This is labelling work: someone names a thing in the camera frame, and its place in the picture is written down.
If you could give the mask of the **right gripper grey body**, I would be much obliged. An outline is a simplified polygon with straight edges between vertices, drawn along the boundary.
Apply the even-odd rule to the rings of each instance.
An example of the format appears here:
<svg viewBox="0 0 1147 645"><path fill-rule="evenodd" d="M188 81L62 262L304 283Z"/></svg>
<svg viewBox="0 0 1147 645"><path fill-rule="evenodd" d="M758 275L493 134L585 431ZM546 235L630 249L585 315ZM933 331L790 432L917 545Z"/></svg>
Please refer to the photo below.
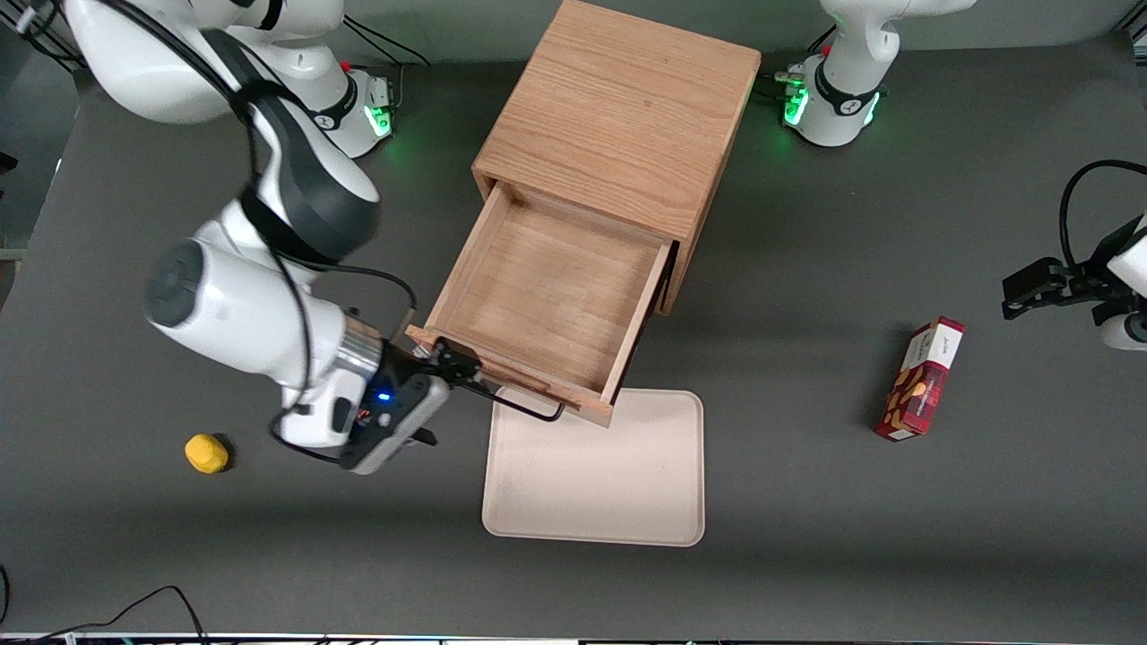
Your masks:
<svg viewBox="0 0 1147 645"><path fill-rule="evenodd" d="M448 384L426 375L421 362L395 345L382 348L381 363L368 381L340 467L359 475L376 473L413 443L409 436L448 401Z"/></svg>

